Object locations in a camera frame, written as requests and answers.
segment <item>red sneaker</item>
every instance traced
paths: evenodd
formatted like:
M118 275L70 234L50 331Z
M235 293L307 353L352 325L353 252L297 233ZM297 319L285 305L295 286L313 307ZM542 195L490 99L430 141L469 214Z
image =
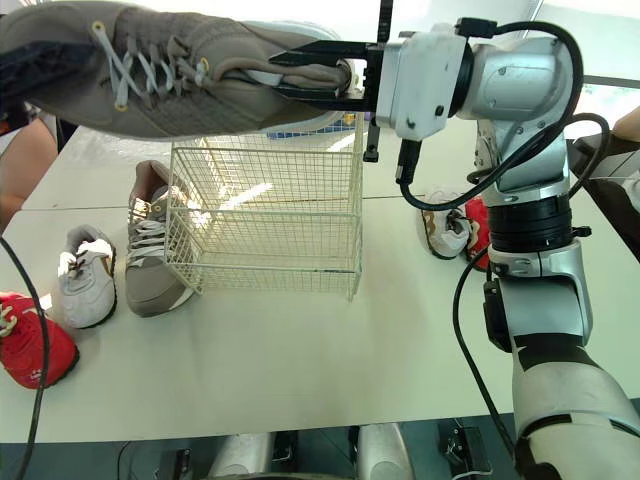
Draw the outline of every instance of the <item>red sneaker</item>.
M40 320L31 297L0 293L0 362L9 375L26 388L38 388L42 372L43 345ZM47 387L75 366L80 353L57 323L47 318L49 373Z
M473 197L464 204L465 215L471 224L471 232L469 241L467 242L467 260L471 261L476 254L484 247L489 245L489 212L484 206L481 197ZM478 263L475 264L477 270L487 271L489 267L489 255L484 255Z

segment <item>person's arm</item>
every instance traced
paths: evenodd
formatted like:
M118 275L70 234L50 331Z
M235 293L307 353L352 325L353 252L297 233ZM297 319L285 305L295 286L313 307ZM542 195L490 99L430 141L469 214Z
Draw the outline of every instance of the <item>person's arm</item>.
M58 156L56 141L36 119L11 140L0 156L0 232L20 210Z
M620 118L611 132L623 140L640 142L640 107Z

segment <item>robotic arm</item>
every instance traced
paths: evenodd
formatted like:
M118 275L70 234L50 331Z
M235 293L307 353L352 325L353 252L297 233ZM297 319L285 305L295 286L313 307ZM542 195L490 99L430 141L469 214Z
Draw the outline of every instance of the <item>robotic arm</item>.
M412 205L448 210L482 192L496 275L484 287L485 320L489 339L513 358L518 472L529 480L640 478L640 418L584 349L592 312L576 237L590 231L571 225L562 134L582 86L580 52L564 30L537 25L555 37L471 49L468 37L530 25L461 19L455 29L436 25L429 33L360 44L358 58L369 61L366 89L349 108L375 105L376 124L403 139L396 182ZM346 54L338 47L331 46L336 58ZM311 44L298 49L295 61L317 61L306 56L314 48L328 51ZM291 60L287 55L274 60ZM327 99L299 98L336 108ZM429 205L409 190L420 142L456 114L478 122L476 172L469 176L478 185L457 200Z

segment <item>cable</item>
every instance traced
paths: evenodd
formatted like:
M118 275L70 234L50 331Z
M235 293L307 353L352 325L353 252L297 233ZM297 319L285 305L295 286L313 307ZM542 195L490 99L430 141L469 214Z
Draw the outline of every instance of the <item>cable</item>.
M126 448L131 443L131 440L124 442L124 445L120 447L120 451L118 452L118 461L116 462L116 480L120 480L120 460L122 459L122 454L126 450Z
M582 173L578 177L578 180L576 180L576 183L574 183L569 189L569 198L573 197L577 193L577 191L580 190L580 187L582 187L584 183L591 177L591 174L607 154L609 145L611 144L611 129L609 128L609 122L607 122L600 115L596 115L595 113L578 113L571 117L568 124L583 121L597 123L602 130L602 134L600 137L598 148L596 148L596 150L591 155L591 159L589 160L587 165L585 165Z
M461 478L467 478L467 477L470 477L471 475L487 476L492 474L493 474L493 468L491 468L490 470L487 470L486 472L482 472L480 470L472 470L470 472L460 473L455 477L452 477L451 480L460 480Z
M516 22L509 23L507 25L502 25L497 27L494 34L502 35L505 33L510 33L519 30L534 30L549 33L554 35L558 40L560 40L569 51L569 55L571 57L572 64L572 80L571 80L571 93L569 95L569 100L565 109L560 116L560 119L545 127L544 129L537 132L533 137L531 137L526 143L524 143L520 148L518 148L513 154L511 154L504 162L500 163L495 169L487 172L487 176L482 179L475 187L471 188L469 191L465 192L458 198L455 198L449 202L441 203L441 204L430 204L423 202L417 199L415 196L411 194L409 189L409 185L413 181L413 175L407 175L401 178L398 183L400 183L400 192L402 196L405 198L407 202L413 205L416 208L421 210L431 210L431 211L442 211L442 210L451 210L456 208L463 203L467 202L474 196L481 193L483 190L488 188L491 184L493 184L496 180L498 180L507 170L510 168L516 167L531 158L535 157L542 150L547 148L551 142L553 142L560 133L564 130L566 124L569 123L571 114L576 108L578 104L578 100L580 98L580 92L582 90L582 78L583 78L583 65L582 65L582 55L580 54L580 48L576 43L575 39L571 36L569 32L566 30L552 25L546 22ZM407 149L407 152L415 152L414 150ZM415 164L417 163L418 158L405 159L402 161L403 165L407 164L407 171L415 170Z
M498 410L496 409L496 406L493 403L493 400L491 399L491 394L489 393L489 390L487 390L487 386L485 385L484 380L482 380L482 375L480 375L480 371L478 370L478 367L476 366L476 363L474 362L473 357L471 356L471 353L467 348L467 344L465 343L464 337L462 336L462 330L460 329L460 295L462 294L462 289L464 287L464 284L467 278L469 277L469 273L471 272L471 270L473 270L473 267L475 266L475 264L478 263L478 261L482 258L484 254L487 253L488 250L489 250L488 246L480 250L476 254L476 256L474 256L471 259L471 261L467 264L464 271L462 272L462 275L460 275L460 279L458 280L458 285L456 285L456 291L453 294L453 331L455 332L456 339L458 340L458 345L460 345L460 350L462 350L462 354L464 355L464 358L466 359L467 364L471 369L471 373L473 374L473 378L475 379L476 384L478 385L478 389L480 390L482 399L484 400L484 403L486 403L487 408L489 409L491 420L493 420L493 423L496 426L496 429L498 430L498 435L500 435L500 439L502 440L502 443L504 444L504 447L507 450L507 453L513 459L514 447L513 447L513 440L511 439L511 435L509 435L509 431L507 430L507 427L505 426L505 424L502 422L502 419L500 418L500 414L498 413Z
M47 377L49 375L49 332L47 330L46 316L42 309L42 305L40 305L40 297L38 296L38 292L36 292L36 288L33 286L33 282L31 282L27 271L24 269L20 259L4 237L0 237L0 244L2 244L2 247L7 252L7 255L9 255L13 265L16 267L22 277L22 280L27 286L29 295L31 295L33 304L36 307L36 312L38 313L40 331L42 332L42 371L40 372L40 381L38 382L38 389L36 390L36 398L33 401L33 411L31 413L31 426L29 427L29 436L27 437L27 447L22 455L22 462L20 463L20 468L18 469L18 473L15 477L16 480L22 480L27 472L27 467L29 466L31 455L33 454L36 433L38 432L38 421L40 419L40 407L42 406L42 395L44 394L44 389L47 385Z

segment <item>shoe toe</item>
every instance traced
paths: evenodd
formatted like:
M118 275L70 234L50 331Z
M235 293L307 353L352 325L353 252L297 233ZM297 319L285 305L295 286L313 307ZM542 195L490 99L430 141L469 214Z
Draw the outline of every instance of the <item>shoe toe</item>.
M126 282L129 308L141 317L168 312L186 290L163 264L130 267L126 272Z

